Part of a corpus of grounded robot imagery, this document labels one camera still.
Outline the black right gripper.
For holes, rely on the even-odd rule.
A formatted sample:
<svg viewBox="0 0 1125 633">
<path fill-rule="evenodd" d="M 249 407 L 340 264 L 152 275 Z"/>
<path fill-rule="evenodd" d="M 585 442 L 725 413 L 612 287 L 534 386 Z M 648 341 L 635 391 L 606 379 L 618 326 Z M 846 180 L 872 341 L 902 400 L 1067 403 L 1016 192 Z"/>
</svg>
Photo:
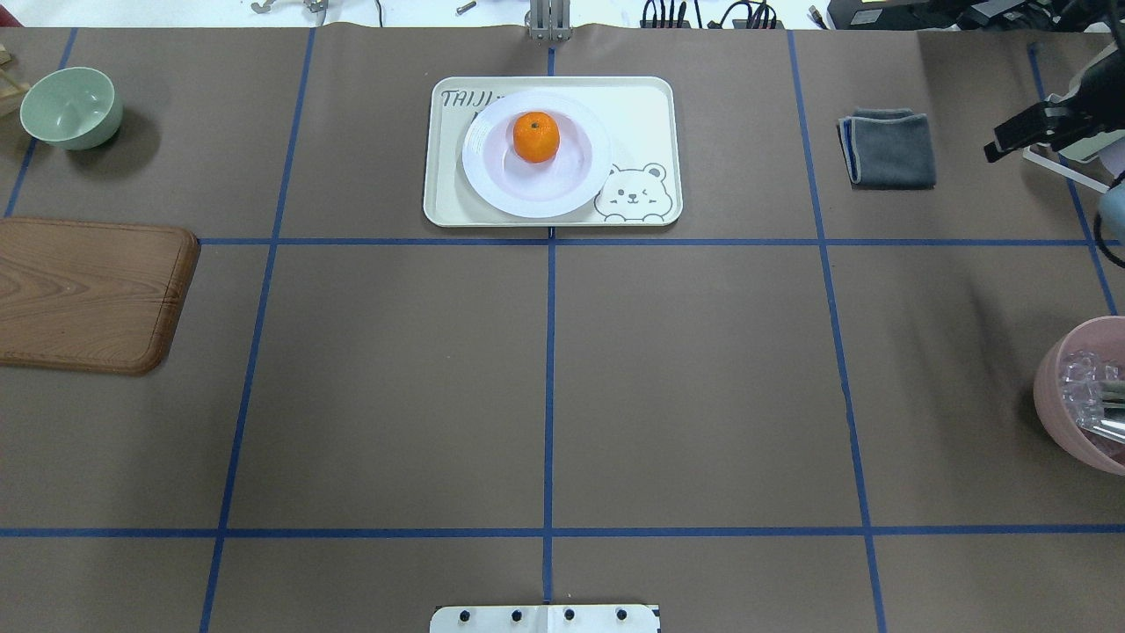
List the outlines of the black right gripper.
<svg viewBox="0 0 1125 633">
<path fill-rule="evenodd" d="M 993 128 L 993 141 L 984 145 L 989 164 L 1017 150 L 1046 144 L 1052 150 L 1120 132 L 1124 109 L 1124 60 L 1114 44 L 1107 45 L 1072 76 L 1065 93 L 1051 93 L 1041 103 Z"/>
</svg>

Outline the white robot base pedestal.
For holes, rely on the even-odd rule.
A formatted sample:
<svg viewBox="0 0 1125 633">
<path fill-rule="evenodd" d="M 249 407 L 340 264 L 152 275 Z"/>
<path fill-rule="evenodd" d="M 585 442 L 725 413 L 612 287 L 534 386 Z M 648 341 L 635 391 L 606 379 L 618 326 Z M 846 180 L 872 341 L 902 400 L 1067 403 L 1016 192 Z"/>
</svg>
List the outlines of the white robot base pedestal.
<svg viewBox="0 0 1125 633">
<path fill-rule="evenodd" d="M 660 632 L 658 608 L 644 604 L 446 606 L 430 632 Z"/>
</svg>

